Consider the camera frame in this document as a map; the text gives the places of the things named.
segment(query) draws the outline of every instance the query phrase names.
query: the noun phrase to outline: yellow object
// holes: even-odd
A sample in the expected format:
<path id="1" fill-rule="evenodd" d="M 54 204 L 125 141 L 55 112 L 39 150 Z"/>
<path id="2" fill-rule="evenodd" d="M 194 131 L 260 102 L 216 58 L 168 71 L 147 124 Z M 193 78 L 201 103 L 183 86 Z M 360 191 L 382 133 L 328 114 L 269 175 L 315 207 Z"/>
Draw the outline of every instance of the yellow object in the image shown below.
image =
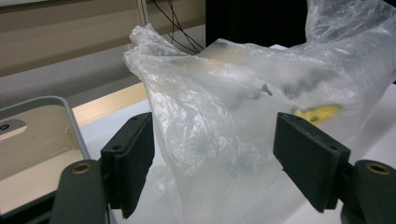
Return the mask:
<path id="1" fill-rule="evenodd" d="M 296 109 L 294 115 L 306 119 L 314 125 L 319 125 L 321 122 L 334 116 L 340 110 L 340 105 L 323 105 L 305 110 Z"/>

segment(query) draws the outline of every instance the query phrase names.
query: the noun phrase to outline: plastic bag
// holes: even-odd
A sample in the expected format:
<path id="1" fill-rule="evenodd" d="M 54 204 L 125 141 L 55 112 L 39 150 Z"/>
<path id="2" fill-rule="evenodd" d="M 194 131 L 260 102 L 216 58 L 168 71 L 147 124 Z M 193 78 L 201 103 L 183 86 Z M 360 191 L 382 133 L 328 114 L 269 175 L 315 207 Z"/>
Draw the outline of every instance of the plastic bag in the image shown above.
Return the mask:
<path id="1" fill-rule="evenodd" d="M 277 112 L 353 140 L 396 79 L 395 13 L 382 1 L 311 0 L 305 44 L 219 39 L 194 56 L 135 27 L 124 60 L 145 84 L 169 167 L 155 178 L 179 222 L 281 223 L 302 198 L 281 197 L 299 194 L 272 153 Z"/>

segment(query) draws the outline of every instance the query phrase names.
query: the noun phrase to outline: crumpled plastic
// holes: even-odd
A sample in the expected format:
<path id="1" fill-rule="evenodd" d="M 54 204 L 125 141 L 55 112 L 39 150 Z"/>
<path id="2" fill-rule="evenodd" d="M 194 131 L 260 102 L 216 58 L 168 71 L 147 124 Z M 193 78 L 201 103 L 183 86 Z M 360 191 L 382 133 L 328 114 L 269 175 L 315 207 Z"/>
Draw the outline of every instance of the crumpled plastic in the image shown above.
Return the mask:
<path id="1" fill-rule="evenodd" d="M 347 144 L 396 79 L 394 7 L 307 3 L 306 43 L 283 50 L 218 39 L 189 55 L 133 29 L 124 61 L 146 87 L 168 169 L 154 176 L 180 223 L 281 223 L 301 198 L 282 198 L 295 189 L 272 152 L 277 112 Z"/>

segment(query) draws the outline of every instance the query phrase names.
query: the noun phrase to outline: wooden edge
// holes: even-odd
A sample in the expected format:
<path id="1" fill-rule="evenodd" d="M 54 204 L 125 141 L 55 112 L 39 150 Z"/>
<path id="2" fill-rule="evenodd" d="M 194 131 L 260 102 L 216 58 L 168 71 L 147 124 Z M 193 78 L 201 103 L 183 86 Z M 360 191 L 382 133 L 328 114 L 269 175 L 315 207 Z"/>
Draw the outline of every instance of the wooden edge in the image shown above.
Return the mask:
<path id="1" fill-rule="evenodd" d="M 147 99 L 142 82 L 73 108 L 79 127 Z"/>

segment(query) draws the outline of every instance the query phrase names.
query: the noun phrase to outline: table surface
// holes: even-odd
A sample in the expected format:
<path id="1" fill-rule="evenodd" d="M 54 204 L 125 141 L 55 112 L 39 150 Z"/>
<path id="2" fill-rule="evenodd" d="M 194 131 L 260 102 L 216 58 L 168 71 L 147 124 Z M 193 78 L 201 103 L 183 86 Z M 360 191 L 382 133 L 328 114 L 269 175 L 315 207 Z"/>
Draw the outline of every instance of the table surface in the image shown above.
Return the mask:
<path id="1" fill-rule="evenodd" d="M 390 85 L 356 141 L 348 146 L 352 150 L 350 159 L 352 164 L 357 160 L 370 159 L 396 167 L 393 140 L 396 136 L 395 95 L 396 85 Z M 99 159 L 102 147 L 127 119 L 150 111 L 146 97 L 144 86 L 139 83 L 73 109 L 93 159 Z M 156 147 L 153 166 L 163 164 L 165 163 L 161 152 Z M 282 223 L 341 223 L 339 218 L 341 208 L 340 202 L 335 210 L 327 210 L 324 214 L 320 214 L 306 202 L 296 207 L 295 212 L 286 217 L 286 221 Z M 123 219 L 120 211 L 114 210 L 114 216 L 118 223 L 177 223 L 169 204 L 161 200 L 160 193 L 149 178 L 133 215 Z"/>

